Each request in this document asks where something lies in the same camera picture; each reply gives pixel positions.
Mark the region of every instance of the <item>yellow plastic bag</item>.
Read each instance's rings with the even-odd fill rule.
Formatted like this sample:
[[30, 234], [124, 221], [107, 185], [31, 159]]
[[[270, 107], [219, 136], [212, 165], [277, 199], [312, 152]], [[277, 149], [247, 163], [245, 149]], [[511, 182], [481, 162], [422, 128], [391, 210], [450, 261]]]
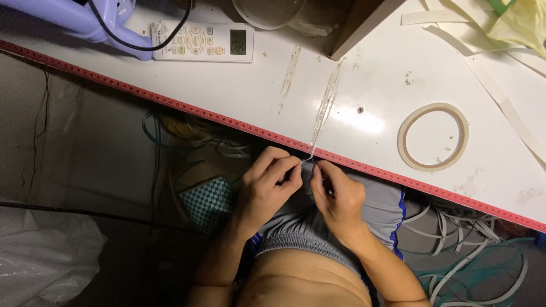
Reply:
[[501, 15], [487, 36], [526, 45], [546, 58], [546, 0], [517, 0]]

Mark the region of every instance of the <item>gray shorts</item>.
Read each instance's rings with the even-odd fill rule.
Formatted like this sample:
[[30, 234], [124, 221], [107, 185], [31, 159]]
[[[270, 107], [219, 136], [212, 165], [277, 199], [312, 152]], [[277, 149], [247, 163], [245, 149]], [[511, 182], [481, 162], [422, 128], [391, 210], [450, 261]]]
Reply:
[[[257, 250], [256, 256], [277, 249], [315, 252], [343, 263], [361, 276], [360, 261], [328, 230], [314, 203], [309, 187], [312, 168], [313, 163], [310, 161], [302, 165], [303, 186], [251, 239], [251, 245]], [[405, 190], [398, 184], [353, 169], [343, 171], [366, 188], [362, 220], [385, 246], [402, 259], [402, 253], [396, 248], [395, 232], [406, 215], [406, 207], [402, 202]]]

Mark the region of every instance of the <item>purple plastic stool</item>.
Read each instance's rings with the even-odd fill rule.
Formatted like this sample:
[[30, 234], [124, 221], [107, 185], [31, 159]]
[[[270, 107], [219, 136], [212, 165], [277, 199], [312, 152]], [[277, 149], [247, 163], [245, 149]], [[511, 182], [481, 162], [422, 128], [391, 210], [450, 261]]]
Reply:
[[[139, 35], [123, 26], [133, 12], [136, 0], [93, 0], [104, 22], [112, 33], [130, 44], [151, 47], [152, 39]], [[134, 55], [142, 61], [152, 59], [151, 51], [140, 51], [113, 40], [100, 26], [89, 4], [79, 5], [72, 0], [0, 0], [0, 5], [54, 23], [65, 28], [66, 34], [105, 43]]]

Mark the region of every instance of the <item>masking tape roll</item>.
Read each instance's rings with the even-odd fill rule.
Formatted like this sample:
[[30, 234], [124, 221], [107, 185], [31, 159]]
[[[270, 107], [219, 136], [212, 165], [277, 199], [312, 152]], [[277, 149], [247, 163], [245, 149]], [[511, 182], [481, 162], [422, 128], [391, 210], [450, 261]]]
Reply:
[[[421, 118], [421, 116], [434, 111], [442, 111], [453, 117], [453, 119], [457, 123], [457, 126], [459, 127], [459, 141], [457, 142], [457, 147], [455, 148], [453, 153], [444, 161], [432, 165], [422, 164], [417, 162], [414, 158], [410, 156], [406, 145], [406, 137], [411, 125], [415, 121]], [[422, 170], [424, 172], [437, 172], [439, 170], [443, 170], [452, 166], [462, 156], [462, 153], [465, 151], [466, 148], [466, 143], [468, 142], [468, 122], [466, 121], [466, 118], [461, 113], [461, 111], [459, 111], [459, 109], [457, 109], [456, 107], [441, 102], [431, 103], [417, 109], [410, 116], [408, 116], [408, 118], [406, 118], [406, 120], [402, 123], [402, 126], [400, 126], [400, 130], [398, 131], [397, 142], [400, 157], [402, 158], [402, 160], [404, 160], [404, 162], [406, 162], [407, 165], [416, 170]]]

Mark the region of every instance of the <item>red measuring tape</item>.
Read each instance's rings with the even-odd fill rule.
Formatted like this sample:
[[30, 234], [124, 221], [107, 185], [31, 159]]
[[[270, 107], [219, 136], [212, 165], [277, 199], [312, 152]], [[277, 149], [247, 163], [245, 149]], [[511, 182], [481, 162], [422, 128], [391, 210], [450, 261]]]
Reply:
[[[36, 62], [45, 64], [47, 66], [57, 68], [64, 72], [68, 72], [68, 73], [71, 73], [89, 80], [93, 80], [100, 84], [108, 85], [113, 88], [117, 88], [119, 90], [129, 92], [133, 95], [146, 98], [153, 102], [167, 105], [171, 108], [178, 109], [189, 114], [193, 114], [199, 117], [203, 117], [205, 119], [222, 123], [231, 128], [243, 130], [247, 133], [251, 133], [259, 137], [272, 140], [279, 144], [283, 144], [283, 145], [301, 150], [303, 152], [310, 153], [312, 150], [312, 147], [309, 144], [300, 142], [298, 140], [294, 140], [294, 139], [285, 137], [283, 135], [264, 130], [260, 127], [250, 125], [249, 123], [232, 119], [221, 114], [216, 114], [214, 112], [196, 107], [194, 105], [187, 104], [169, 97], [162, 96], [154, 92], [147, 91], [144, 88], [139, 88], [131, 84], [123, 83], [121, 81], [109, 78], [101, 74], [97, 74], [90, 70], [83, 69], [81, 67], [72, 65], [70, 63], [58, 60], [56, 58], [53, 58], [47, 55], [43, 55], [41, 53], [17, 46], [12, 43], [5, 42], [3, 40], [0, 40], [0, 50], [5, 50], [9, 53], [19, 55], [29, 60], [36, 61]], [[542, 224], [535, 220], [528, 219], [527, 217], [523, 217], [511, 212], [508, 212], [506, 210], [497, 208], [495, 206], [491, 206], [491, 205], [479, 202], [472, 198], [469, 198], [457, 193], [453, 193], [433, 185], [426, 184], [424, 182], [421, 182], [415, 179], [397, 175], [389, 171], [386, 171], [384, 169], [370, 166], [368, 164], [360, 163], [358, 161], [345, 158], [343, 156], [337, 155], [333, 152], [325, 151], [320, 148], [315, 149], [314, 155], [317, 157], [323, 158], [325, 160], [329, 160], [337, 164], [341, 164], [341, 165], [359, 170], [363, 173], [374, 175], [379, 178], [384, 178], [386, 180], [396, 182], [398, 184], [402, 184], [402, 185], [414, 188], [416, 190], [419, 190], [434, 196], [438, 196], [446, 200], [450, 200], [454, 203], [458, 203], [458, 204], [467, 206], [469, 208], [476, 209], [478, 211], [481, 211], [496, 217], [500, 217], [501, 219], [508, 220], [508, 221], [523, 225], [525, 227], [535, 229], [540, 232], [546, 232], [545, 224]]]

